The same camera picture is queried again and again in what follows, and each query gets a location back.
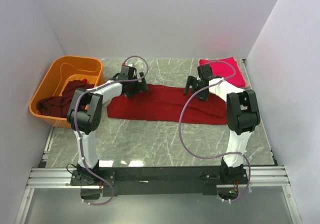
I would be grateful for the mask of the dark red t-shirt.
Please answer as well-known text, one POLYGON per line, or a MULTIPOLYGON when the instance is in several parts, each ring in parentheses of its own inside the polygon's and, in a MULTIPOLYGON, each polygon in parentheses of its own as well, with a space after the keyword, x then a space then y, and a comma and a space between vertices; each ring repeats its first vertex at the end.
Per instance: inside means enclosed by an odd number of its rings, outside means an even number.
MULTIPOLYGON (((178 122, 182 109, 191 97, 184 96, 184 89, 164 85, 149 85, 149 90, 133 97, 115 97, 107 106, 110 118, 178 122)), ((207 101, 193 98, 188 104, 182 121, 190 124, 225 125, 226 103, 214 94, 207 101)))

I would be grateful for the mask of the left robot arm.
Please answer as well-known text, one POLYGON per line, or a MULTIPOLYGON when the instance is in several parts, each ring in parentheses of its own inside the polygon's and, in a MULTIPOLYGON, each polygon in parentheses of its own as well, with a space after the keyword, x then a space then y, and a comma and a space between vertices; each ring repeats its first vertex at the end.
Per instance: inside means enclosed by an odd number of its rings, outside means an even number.
POLYGON ((96 129, 101 122, 103 104, 115 97, 133 97, 148 91, 145 76, 143 72, 137 73, 134 66, 124 64, 121 71, 105 83, 75 90, 66 119, 77 140, 77 172, 88 185, 94 185, 100 179, 96 129))

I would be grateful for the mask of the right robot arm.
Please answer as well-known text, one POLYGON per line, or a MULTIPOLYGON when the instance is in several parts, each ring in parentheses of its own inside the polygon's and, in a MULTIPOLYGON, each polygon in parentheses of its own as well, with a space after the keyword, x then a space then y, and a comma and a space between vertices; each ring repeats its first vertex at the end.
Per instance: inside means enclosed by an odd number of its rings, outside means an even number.
POLYGON ((184 105, 178 121, 179 138, 188 153, 200 159, 209 159, 192 153, 185 145, 181 134, 181 122, 184 112, 190 101, 196 96, 199 100, 207 101, 210 94, 222 99, 226 104, 226 120, 229 128, 229 139, 226 153, 216 155, 221 157, 219 178, 226 184, 233 183, 241 177, 247 177, 244 169, 245 152, 247 144, 256 126, 260 124, 260 112, 257 97, 252 89, 244 90, 234 86, 227 80, 235 76, 235 68, 232 75, 223 78, 213 74, 210 64, 197 67, 198 77, 187 78, 184 96, 192 88, 192 95, 184 105))

